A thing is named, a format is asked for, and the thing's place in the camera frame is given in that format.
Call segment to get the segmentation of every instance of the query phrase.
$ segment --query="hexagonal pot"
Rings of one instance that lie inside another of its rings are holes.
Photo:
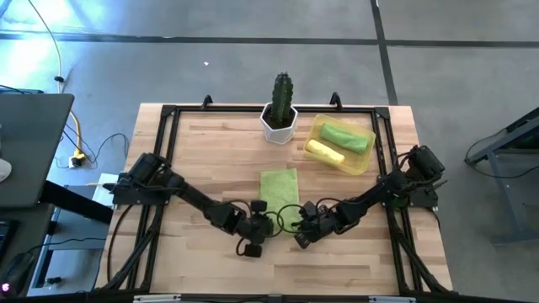
[[[266,123],[266,121],[264,121],[264,114],[270,109],[270,105],[271,103],[268,103],[264,106],[264,110],[262,110],[262,114],[260,114],[260,122],[262,122],[262,126],[264,127],[266,140],[271,143],[283,145],[292,139],[294,133],[296,132],[297,110],[291,107],[291,109],[294,111],[294,120],[289,127],[274,130]]]

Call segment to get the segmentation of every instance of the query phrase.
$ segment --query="wooden table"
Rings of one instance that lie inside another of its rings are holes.
[[[141,105],[125,169],[141,153],[152,152],[161,107],[162,104]],[[412,110],[408,106],[392,106],[390,113],[398,153],[407,152],[419,143]],[[366,114],[328,115],[371,129]],[[314,116],[301,114],[295,136],[286,145],[277,146],[265,140],[259,113],[182,113],[173,169],[203,193],[219,200],[257,199],[260,171],[283,168],[297,168],[302,203],[322,197],[349,198],[373,186],[379,174],[374,152],[369,168],[360,176],[350,176],[302,155]],[[168,124],[162,154],[168,144]],[[389,155],[383,124],[381,133],[384,153]],[[106,247],[121,211],[115,211]],[[436,278],[451,288],[436,219],[427,210],[409,212],[419,256]],[[134,206],[120,226],[112,252],[113,275],[133,249],[140,213],[141,207]],[[151,292],[398,293],[387,218],[380,205],[371,208],[357,227],[341,236],[325,237],[306,250],[299,248],[292,236],[281,235],[264,243],[262,258],[238,257],[238,239],[210,226],[198,210],[181,199],[172,199],[163,217]],[[408,284],[412,285],[408,259],[403,258],[403,262]],[[103,257],[97,286],[105,284],[106,263],[107,258]],[[143,256],[137,286],[145,265]]]

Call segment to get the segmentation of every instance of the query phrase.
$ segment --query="gray floor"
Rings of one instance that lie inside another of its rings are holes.
[[[531,0],[380,0],[388,39],[539,40]],[[56,31],[119,35],[376,38],[367,0],[35,0]],[[42,30],[25,1],[13,0],[0,29]],[[377,46],[60,43],[67,93],[88,144],[131,136],[139,103],[267,102],[275,74],[288,71],[297,103],[388,104]],[[539,243],[493,247],[507,231],[492,179],[462,159],[477,139],[539,102],[539,49],[391,47],[398,102],[411,105],[419,139],[446,165],[439,191],[442,237],[455,290],[518,300],[539,298]],[[55,91],[49,40],[0,40],[0,83]],[[85,184],[124,165],[123,143],[107,143],[94,170],[51,169],[49,179]],[[61,142],[64,165],[72,154]]]

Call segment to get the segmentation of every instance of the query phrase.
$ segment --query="green towel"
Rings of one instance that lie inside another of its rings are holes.
[[[299,205],[300,194],[297,188],[297,170],[283,169],[278,171],[260,172],[260,199],[268,202],[268,211],[278,212],[283,206]],[[280,215],[283,218],[285,229],[295,230],[292,222],[299,222],[302,217],[299,207],[287,207]],[[277,216],[270,214],[269,217],[277,230]]]
[[[339,127],[324,123],[320,136],[338,146],[357,153],[363,153],[367,149],[367,139],[350,134],[348,131]]]

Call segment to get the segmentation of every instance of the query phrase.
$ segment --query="yellow tray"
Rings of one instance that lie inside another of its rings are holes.
[[[330,141],[323,139],[320,136],[320,131],[322,130],[322,125],[324,123],[328,123],[335,127],[339,127],[342,130],[346,130],[351,134],[366,138],[367,149],[365,150],[364,153],[360,154],[351,150],[347,150]],[[303,145],[303,155],[305,155],[305,157],[309,157],[319,162],[334,166],[342,170],[343,172],[346,172],[352,175],[359,175],[359,174],[364,173],[365,170],[367,170],[367,167],[369,166],[369,159],[371,158],[372,147],[374,146],[375,139],[376,139],[376,134],[370,130],[366,130],[352,123],[348,123],[348,122],[344,122],[341,120],[328,117],[325,114],[317,114],[317,116],[314,118],[314,123],[311,126],[311,133],[309,133],[309,137],[307,138],[307,140],[305,141],[305,144]],[[344,162],[338,164],[338,163],[332,162],[331,160],[327,159],[324,156],[315,155],[311,153],[310,151],[307,150],[307,143],[310,140],[316,140],[324,144],[325,146],[333,149],[334,151],[338,152],[339,154],[344,155]]]

